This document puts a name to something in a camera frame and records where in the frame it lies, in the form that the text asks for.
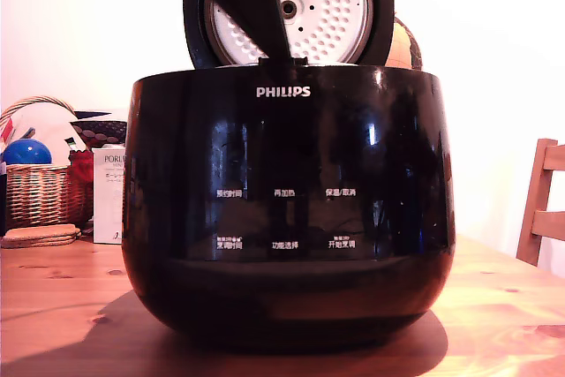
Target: wooden table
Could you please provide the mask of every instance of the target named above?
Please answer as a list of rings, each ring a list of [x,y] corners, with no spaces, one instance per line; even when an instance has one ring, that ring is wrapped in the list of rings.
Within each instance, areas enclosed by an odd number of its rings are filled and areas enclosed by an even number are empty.
[[[565,376],[565,280],[460,238],[433,310],[391,343],[200,351],[132,292],[116,245],[2,250],[2,376]]]

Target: white box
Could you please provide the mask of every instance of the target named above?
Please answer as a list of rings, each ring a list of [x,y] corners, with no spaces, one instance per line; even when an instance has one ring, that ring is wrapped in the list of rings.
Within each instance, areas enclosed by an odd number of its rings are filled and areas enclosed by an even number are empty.
[[[94,242],[122,243],[125,147],[93,148]]]

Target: chair backrest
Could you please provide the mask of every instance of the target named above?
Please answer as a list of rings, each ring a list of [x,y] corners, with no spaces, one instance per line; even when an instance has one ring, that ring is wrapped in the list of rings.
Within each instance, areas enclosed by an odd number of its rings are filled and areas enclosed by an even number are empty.
[[[558,146],[557,140],[539,139],[516,254],[519,260],[537,266],[542,237],[565,241],[565,212],[547,212],[552,175],[564,170],[565,145]]]

